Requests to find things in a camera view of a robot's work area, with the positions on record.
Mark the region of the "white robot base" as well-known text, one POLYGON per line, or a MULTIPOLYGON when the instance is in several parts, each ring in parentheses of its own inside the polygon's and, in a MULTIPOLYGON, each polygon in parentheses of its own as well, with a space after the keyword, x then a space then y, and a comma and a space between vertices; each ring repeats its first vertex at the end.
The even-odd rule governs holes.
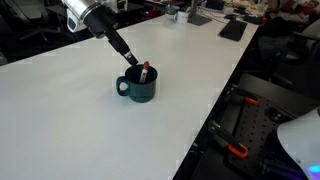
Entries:
POLYGON ((309 180, 320 180, 320 108, 282 123, 280 144, 309 180))

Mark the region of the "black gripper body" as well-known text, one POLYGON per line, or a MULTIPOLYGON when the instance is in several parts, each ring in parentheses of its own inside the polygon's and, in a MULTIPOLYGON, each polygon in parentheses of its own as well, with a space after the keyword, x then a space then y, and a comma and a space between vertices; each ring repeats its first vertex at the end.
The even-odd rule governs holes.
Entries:
POLYGON ((89 31, 98 39, 106 36, 108 39, 116 39, 118 33, 115 26, 116 20, 111 10, 104 5, 91 10, 84 18, 83 23, 89 31))

